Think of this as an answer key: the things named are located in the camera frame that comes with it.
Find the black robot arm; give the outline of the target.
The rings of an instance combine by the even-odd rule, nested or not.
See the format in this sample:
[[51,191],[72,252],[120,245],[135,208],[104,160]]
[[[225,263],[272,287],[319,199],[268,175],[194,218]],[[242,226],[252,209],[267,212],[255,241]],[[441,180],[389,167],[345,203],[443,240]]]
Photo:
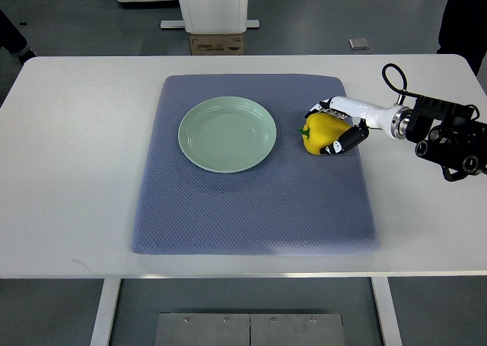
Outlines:
[[441,167],[448,182],[486,173],[486,124],[473,104],[461,105],[407,91],[403,70],[382,68],[386,85],[396,93],[399,110],[388,131],[415,143],[415,155]]

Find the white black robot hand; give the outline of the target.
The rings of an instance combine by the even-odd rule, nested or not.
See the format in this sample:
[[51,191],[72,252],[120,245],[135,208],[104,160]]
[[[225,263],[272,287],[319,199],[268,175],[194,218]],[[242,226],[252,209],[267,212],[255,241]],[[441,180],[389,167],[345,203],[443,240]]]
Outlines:
[[399,104],[384,108],[347,97],[332,97],[313,106],[305,115],[305,122],[312,113],[326,113],[352,126],[336,141],[320,150],[321,155],[334,155],[355,148],[369,136],[372,129],[379,129],[391,138],[405,138],[400,125],[409,114],[409,109]]

